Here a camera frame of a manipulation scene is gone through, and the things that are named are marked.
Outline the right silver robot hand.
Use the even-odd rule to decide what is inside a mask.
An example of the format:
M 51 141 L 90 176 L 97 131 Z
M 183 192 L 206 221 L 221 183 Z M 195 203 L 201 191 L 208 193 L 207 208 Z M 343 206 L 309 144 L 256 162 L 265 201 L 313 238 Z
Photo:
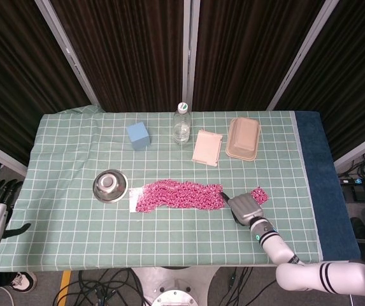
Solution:
M 245 193 L 233 198 L 225 193 L 220 193 L 225 204 L 231 209 L 234 220 L 242 226 L 249 226 L 254 218 L 263 217 L 261 206 L 254 200 L 251 194 Z

